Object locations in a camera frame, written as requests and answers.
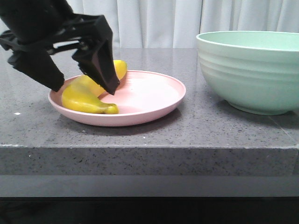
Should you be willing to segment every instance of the pink plate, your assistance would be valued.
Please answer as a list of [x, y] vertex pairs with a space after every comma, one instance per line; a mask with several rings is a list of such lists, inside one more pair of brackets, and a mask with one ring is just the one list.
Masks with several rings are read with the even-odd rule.
[[66, 109], [61, 103], [64, 88], [75, 77], [67, 79], [58, 91], [50, 91], [49, 101], [64, 116], [95, 126], [130, 126], [165, 116], [182, 101], [186, 88], [179, 80], [156, 72], [128, 70], [115, 95], [103, 93], [105, 103], [118, 105], [119, 114], [94, 114]]

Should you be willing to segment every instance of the banana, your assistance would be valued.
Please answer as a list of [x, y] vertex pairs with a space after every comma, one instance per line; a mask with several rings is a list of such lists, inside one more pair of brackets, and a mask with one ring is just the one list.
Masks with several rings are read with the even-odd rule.
[[[127, 73], [127, 63], [114, 60], [116, 75], [121, 80]], [[119, 113], [116, 104], [107, 104], [98, 99], [105, 90], [87, 75], [74, 79], [63, 91], [61, 100], [65, 108], [86, 113]]]

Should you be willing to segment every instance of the countertop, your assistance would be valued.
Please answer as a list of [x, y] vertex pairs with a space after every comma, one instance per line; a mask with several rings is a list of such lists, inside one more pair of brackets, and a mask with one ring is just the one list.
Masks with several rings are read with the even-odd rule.
[[[72, 53], [53, 56], [65, 78], [81, 74]], [[70, 178], [77, 185], [62, 191], [80, 190], [69, 196], [164, 196], [158, 188], [166, 185], [168, 196], [299, 196], [299, 112], [262, 116], [231, 107], [206, 84], [196, 49], [114, 49], [129, 70], [163, 73], [187, 89], [170, 114], [128, 127], [64, 117], [49, 89], [6, 62], [10, 55], [1, 50], [0, 196], [65, 196], [33, 189]], [[82, 180], [105, 187], [86, 193]], [[122, 191], [118, 181], [131, 184]]]

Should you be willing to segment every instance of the mint green bowl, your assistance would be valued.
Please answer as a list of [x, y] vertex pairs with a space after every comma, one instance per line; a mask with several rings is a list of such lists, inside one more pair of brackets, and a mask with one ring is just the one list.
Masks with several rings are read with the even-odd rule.
[[196, 38], [206, 82], [233, 107], [263, 115], [299, 109], [299, 34], [220, 31]]

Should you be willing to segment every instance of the curtain fold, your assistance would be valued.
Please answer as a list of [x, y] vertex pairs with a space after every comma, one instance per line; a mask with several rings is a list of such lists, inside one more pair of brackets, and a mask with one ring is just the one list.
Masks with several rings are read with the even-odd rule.
[[194, 48], [198, 33], [221, 30], [299, 32], [299, 0], [67, 1], [75, 13], [105, 15], [116, 48]]

